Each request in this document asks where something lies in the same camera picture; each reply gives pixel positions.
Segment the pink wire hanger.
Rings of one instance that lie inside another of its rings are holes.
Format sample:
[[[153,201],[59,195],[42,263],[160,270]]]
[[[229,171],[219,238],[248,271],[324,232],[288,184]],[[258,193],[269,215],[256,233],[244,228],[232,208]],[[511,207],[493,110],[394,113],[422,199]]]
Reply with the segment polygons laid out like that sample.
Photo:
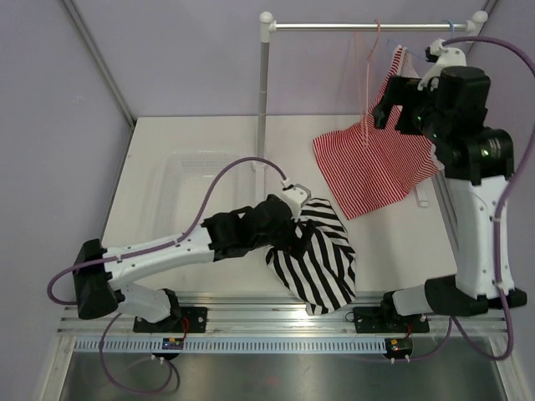
[[[357,86],[357,95],[359,98],[359,105],[360,105],[360,113],[359,113],[359,129],[360,129],[360,139],[361,139],[361,145],[364,150],[367,150],[369,147],[369,102],[370,102],[370,70],[371,65],[373,61],[373,56],[375,49],[377,47],[377,44],[380,40],[381,35],[381,23],[378,18],[374,20],[375,28],[373,29],[374,32],[376,32],[374,43],[371,47],[368,47],[366,42],[360,37],[360,31],[353,31],[353,37],[348,40],[347,42],[347,49],[346,54],[344,56],[344,65],[341,73],[341,77],[339,80],[339,86],[337,90],[337,101],[336,104],[340,102],[340,99],[344,97],[344,80],[345,80],[345,73],[346,73],[346,64],[348,62],[348,57],[350,55],[350,49],[352,48],[354,50],[354,69],[356,73],[356,86]],[[361,73],[360,73],[360,55],[361,51],[366,50],[367,55],[365,57],[366,60],[366,70],[365,70],[365,86],[364,91],[361,89]]]

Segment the black white striped tank top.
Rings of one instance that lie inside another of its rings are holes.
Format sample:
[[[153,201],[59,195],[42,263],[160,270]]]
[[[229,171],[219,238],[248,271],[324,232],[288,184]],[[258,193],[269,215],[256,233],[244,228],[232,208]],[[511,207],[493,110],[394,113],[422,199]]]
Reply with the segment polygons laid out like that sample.
[[[329,200],[311,199],[302,209],[296,233],[312,226],[310,245],[300,258],[269,247],[268,268],[300,301],[309,316],[339,310],[356,298],[356,252]]]

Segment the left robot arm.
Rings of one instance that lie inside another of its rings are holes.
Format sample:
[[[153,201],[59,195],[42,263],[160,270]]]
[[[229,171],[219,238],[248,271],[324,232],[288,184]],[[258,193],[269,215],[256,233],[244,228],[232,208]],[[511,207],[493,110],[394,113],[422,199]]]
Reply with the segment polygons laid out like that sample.
[[[311,196],[294,186],[258,205],[220,212],[179,237],[168,236],[123,248],[86,241],[73,272],[78,317],[93,320],[113,312],[135,317],[135,332],[183,332],[186,319],[177,295],[149,289],[139,280],[168,270],[241,258],[265,246],[301,257],[313,225],[298,225]]]

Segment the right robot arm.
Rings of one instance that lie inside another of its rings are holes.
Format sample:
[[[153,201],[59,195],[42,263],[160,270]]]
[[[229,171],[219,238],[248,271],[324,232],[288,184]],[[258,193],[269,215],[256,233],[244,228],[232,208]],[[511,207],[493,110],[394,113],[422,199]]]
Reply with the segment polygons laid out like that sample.
[[[422,135],[436,147],[457,227],[456,274],[387,292],[379,312],[387,330],[398,331],[421,314],[471,317],[527,304],[507,261],[502,195],[514,175],[512,138],[484,125],[490,87],[490,78],[474,67],[447,67],[430,84],[394,76],[374,107],[376,128],[384,129],[392,109],[400,107],[396,130]]]

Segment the red white striped tank top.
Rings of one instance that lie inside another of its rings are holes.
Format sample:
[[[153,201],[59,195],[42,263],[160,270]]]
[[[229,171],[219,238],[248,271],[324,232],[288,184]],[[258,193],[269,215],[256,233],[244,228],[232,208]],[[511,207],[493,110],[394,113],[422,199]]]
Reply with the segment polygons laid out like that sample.
[[[403,46],[393,51],[390,69],[360,121],[313,140],[318,168],[348,220],[404,200],[422,181],[444,169],[427,138],[395,129],[401,107],[391,110],[384,129],[374,127],[373,109],[394,76],[418,76]]]

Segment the clear plastic basket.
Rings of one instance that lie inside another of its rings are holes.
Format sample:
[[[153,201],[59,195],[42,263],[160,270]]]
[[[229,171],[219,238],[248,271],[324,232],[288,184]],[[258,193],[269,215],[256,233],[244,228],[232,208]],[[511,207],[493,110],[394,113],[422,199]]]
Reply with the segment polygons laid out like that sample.
[[[155,173],[145,200],[140,234],[144,240],[180,235],[194,221],[206,193],[224,167],[241,156],[226,151],[174,152]],[[254,202],[254,171],[248,163],[231,168],[217,182],[201,217],[233,211]]]

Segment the silver white clothes rack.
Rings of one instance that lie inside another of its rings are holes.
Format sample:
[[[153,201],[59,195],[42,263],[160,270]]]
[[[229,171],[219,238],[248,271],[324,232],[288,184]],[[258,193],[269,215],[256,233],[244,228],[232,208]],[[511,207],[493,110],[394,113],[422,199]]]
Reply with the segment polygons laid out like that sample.
[[[469,19],[464,23],[455,23],[456,33],[466,33],[471,26]],[[259,166],[265,157],[267,104],[268,104],[268,71],[270,43],[276,32],[373,32],[374,23],[280,23],[272,13],[260,13],[260,74],[258,90],[258,112],[256,128],[256,146],[254,165]],[[447,23],[381,23],[381,33],[388,32],[450,32]]]

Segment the aluminium mounting rail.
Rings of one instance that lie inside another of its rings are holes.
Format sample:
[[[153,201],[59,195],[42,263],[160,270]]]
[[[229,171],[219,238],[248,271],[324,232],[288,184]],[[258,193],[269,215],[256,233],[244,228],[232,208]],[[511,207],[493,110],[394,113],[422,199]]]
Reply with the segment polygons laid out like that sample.
[[[355,302],[336,312],[309,316],[297,298],[282,293],[229,296],[221,293],[179,292],[181,306],[206,307],[208,337],[348,337],[355,335],[354,325],[346,320],[353,307],[378,306],[379,293],[359,292]],[[74,307],[65,307],[59,320],[57,334],[96,335],[104,331],[111,317],[80,320]],[[505,335],[502,312],[491,310],[478,317],[458,318],[470,336],[495,337]],[[447,317],[428,317],[431,332],[442,334],[447,328]],[[133,317],[120,317],[112,326],[112,335],[132,332]]]

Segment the right aluminium frame post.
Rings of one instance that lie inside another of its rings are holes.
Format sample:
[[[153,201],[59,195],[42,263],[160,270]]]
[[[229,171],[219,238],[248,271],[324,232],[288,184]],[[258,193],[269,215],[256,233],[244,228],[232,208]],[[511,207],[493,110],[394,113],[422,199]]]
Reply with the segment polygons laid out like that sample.
[[[479,11],[473,13],[469,21],[471,26],[466,31],[468,37],[480,36],[485,25],[490,21],[492,14],[499,5],[500,0],[486,0]]]

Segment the aluminium frame post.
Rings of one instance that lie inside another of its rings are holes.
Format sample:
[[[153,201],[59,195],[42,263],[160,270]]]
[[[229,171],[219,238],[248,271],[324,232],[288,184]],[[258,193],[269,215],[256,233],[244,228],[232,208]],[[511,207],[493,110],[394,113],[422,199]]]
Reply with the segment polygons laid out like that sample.
[[[74,31],[79,37],[79,41],[82,43],[123,120],[129,129],[133,131],[136,125],[136,117],[133,115],[125,96],[120,90],[120,86],[117,84],[109,66],[104,59],[104,56],[100,52],[99,46],[94,39],[94,35],[89,29],[89,25],[85,22],[78,5],[73,0],[59,0],[59,5],[62,7],[67,19],[72,24]]]
[[[468,37],[480,36],[485,25],[490,21],[492,14],[499,5],[500,0],[486,0],[479,11],[473,13],[469,21],[471,26],[466,31]]]

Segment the left aluminium frame post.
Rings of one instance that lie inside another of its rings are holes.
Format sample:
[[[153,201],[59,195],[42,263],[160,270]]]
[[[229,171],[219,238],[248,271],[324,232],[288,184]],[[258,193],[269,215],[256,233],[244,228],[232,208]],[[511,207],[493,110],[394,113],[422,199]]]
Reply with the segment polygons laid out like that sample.
[[[104,59],[104,56],[100,52],[99,46],[94,39],[94,35],[89,29],[89,25],[85,22],[78,5],[73,0],[59,0],[59,5],[62,7],[67,19],[72,24],[74,31],[79,37],[79,41],[82,43],[123,120],[129,129],[133,131],[136,125],[136,117],[133,115],[125,96],[120,90],[120,86],[117,84],[109,66]]]

